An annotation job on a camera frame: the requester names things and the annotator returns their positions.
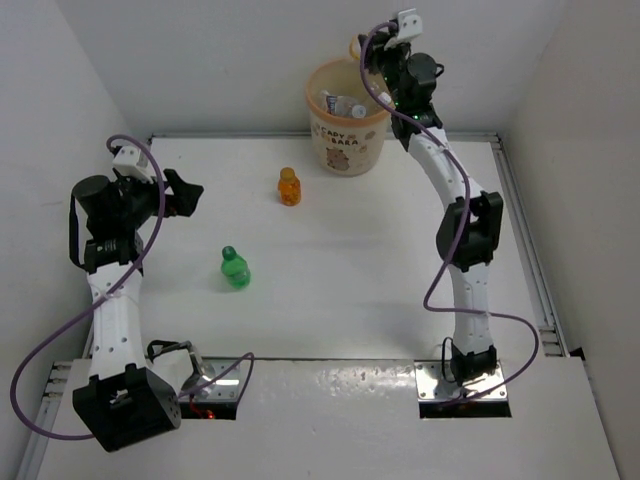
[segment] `metal mounting plate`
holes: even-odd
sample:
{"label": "metal mounting plate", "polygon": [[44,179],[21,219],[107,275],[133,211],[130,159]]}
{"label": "metal mounting plate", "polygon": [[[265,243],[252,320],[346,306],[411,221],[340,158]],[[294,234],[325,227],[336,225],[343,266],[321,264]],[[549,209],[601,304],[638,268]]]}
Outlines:
{"label": "metal mounting plate", "polygon": [[[511,416],[506,386],[497,388],[472,402],[440,407],[443,402],[482,392],[502,383],[504,376],[499,362],[495,372],[466,382],[462,387],[443,377],[440,361],[415,362],[414,365],[422,418]],[[447,379],[453,379],[448,362],[445,362],[445,373]]]}
{"label": "metal mounting plate", "polygon": [[[216,375],[222,373],[229,365],[234,362],[234,359],[224,358],[203,358],[202,364],[206,375],[206,378],[202,378],[198,385],[206,383]],[[197,403],[222,403],[229,404],[235,403],[238,398],[240,388],[240,369],[238,367],[230,371],[224,378],[221,378],[213,385],[200,390],[194,397],[194,402]],[[189,403],[189,398],[184,397],[180,399],[180,403]]]}

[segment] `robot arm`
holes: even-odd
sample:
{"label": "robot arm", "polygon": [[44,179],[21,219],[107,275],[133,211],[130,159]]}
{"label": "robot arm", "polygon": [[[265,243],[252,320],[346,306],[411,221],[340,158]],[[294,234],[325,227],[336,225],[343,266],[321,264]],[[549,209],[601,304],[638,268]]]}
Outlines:
{"label": "robot arm", "polygon": [[[444,130],[431,127],[429,131],[450,149]],[[458,222],[455,221],[456,209],[461,210],[460,199],[464,198],[464,181],[460,172],[444,155],[441,146],[423,133],[412,134],[409,140],[409,154],[415,158],[423,168],[431,183],[435,187],[440,201],[447,214],[437,235],[437,246],[440,256],[444,258],[449,250]],[[448,270],[453,285],[453,300],[456,309],[479,310],[488,312],[487,283],[489,277],[488,256],[492,255],[494,245],[497,246],[500,217],[502,214],[502,199],[497,193],[487,194],[480,185],[469,177],[471,198],[478,199],[473,203],[482,203],[486,208],[479,213],[477,226],[489,233],[488,242],[484,237],[473,235],[473,225],[469,225],[466,242],[459,245],[459,253],[454,256],[453,263]],[[491,230],[489,223],[497,228]],[[478,248],[470,248],[470,241],[477,240]],[[455,313],[455,330],[452,342],[451,370],[459,384],[468,381],[482,373],[495,369],[497,353],[493,346],[493,339],[489,331],[488,314],[470,314],[458,311]]]}
{"label": "robot arm", "polygon": [[[396,111],[412,117],[437,140],[415,125],[392,117],[395,137],[423,168],[444,206],[445,215],[436,236],[438,253],[444,259],[462,220],[465,198],[462,175],[444,154],[444,148],[454,157],[455,154],[431,103],[436,79],[444,72],[444,66],[424,53],[411,54],[409,42],[422,33],[422,20],[415,9],[400,12],[391,22],[396,28],[390,28],[389,33],[376,33],[367,51],[362,52],[364,64],[369,72],[382,74]],[[365,39],[360,36],[361,45]],[[485,192],[472,178],[469,184],[471,215],[448,267],[457,310],[451,370],[459,385],[492,372],[497,365],[488,314],[464,310],[488,312],[489,263],[498,246],[503,201],[499,193]]]}
{"label": "robot arm", "polygon": [[[76,184],[70,208],[69,254],[87,272],[94,302],[94,345],[89,384],[73,392],[76,413],[109,452],[176,429],[181,415],[178,395],[202,375],[202,361],[190,342],[155,342],[145,358],[140,333],[138,297],[142,268],[120,289],[112,285],[131,268],[142,250],[138,228],[152,215],[190,216],[203,188],[165,170],[167,182],[155,178],[147,159],[135,147],[115,152],[116,180],[97,175]],[[159,212],[158,189],[171,187],[164,212]],[[78,258],[75,201],[87,213],[92,239],[86,243],[84,264]]]}

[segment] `white table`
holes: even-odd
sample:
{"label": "white table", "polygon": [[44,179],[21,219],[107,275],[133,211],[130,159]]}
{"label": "white table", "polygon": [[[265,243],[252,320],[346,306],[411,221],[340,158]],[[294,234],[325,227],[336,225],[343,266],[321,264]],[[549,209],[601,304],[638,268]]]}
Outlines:
{"label": "white table", "polygon": [[[70,393],[88,367],[74,364],[58,432],[86,431]],[[254,375],[236,421],[185,420],[112,454],[50,441],[38,480],[618,478],[579,359],[539,359],[498,419],[420,420],[406,361],[260,361]]]}
{"label": "white table", "polygon": [[[502,191],[488,142],[454,148],[480,185]],[[414,359],[433,358],[453,332],[453,315],[422,307],[441,262],[435,235],[443,208],[397,140],[355,178],[322,170],[308,138],[161,138],[152,150],[164,168],[205,191],[191,218],[164,223],[145,262],[145,340],[192,340],[209,356]],[[293,208],[278,200],[284,166],[302,182]],[[151,228],[150,221],[143,238]],[[225,245],[249,262],[244,291],[231,291],[219,272]],[[506,209],[489,292],[495,311],[540,320]],[[433,302],[452,305],[448,274]],[[521,325],[496,319],[491,329],[501,356],[530,352]]]}
{"label": "white table", "polygon": [[[454,146],[481,185],[502,190],[488,143]],[[192,218],[167,220],[145,263],[146,339],[192,340],[208,356],[344,360],[258,361],[236,421],[184,421],[113,454],[50,441],[40,480],[617,478],[577,359],[540,356],[509,386],[513,418],[419,419],[411,359],[437,357],[453,322],[421,306],[442,207],[395,141],[352,179],[317,167],[308,139],[156,139],[153,151],[205,193]],[[294,208],[276,197],[287,165],[303,187]],[[252,268],[245,291],[218,274],[227,244]],[[527,268],[505,210],[491,306],[540,322]],[[448,278],[435,302],[451,304]],[[530,334],[502,320],[491,328],[513,373]],[[74,363],[55,431],[86,431],[71,393],[88,368]]]}

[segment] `plastic bucket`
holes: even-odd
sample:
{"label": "plastic bucket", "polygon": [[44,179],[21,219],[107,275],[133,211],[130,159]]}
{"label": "plastic bucket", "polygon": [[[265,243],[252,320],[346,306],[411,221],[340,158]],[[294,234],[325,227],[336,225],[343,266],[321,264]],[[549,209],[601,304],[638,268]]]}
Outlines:
{"label": "plastic bucket", "polygon": [[[378,85],[384,85],[379,75],[369,75]],[[373,168],[380,157],[389,121],[389,113],[380,110],[364,118],[331,115],[321,105],[321,91],[363,99],[374,106],[362,85],[360,70],[353,60],[334,60],[318,68],[305,88],[311,120],[313,149],[320,165],[338,175],[361,175]]]}

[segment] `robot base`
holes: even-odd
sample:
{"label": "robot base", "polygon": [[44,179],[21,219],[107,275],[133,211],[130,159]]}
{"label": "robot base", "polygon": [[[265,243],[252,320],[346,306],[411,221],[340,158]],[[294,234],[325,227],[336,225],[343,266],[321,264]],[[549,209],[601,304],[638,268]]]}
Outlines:
{"label": "robot base", "polygon": [[105,380],[91,377],[73,391],[73,408],[107,452],[175,430],[181,420],[173,387],[135,365]]}
{"label": "robot base", "polygon": [[449,363],[445,363],[446,378],[441,362],[415,362],[416,386],[420,418],[477,418],[511,417],[507,387],[502,386],[481,398],[468,402],[457,402],[475,392],[482,392],[504,381],[502,367],[486,373],[459,387],[453,381]]}

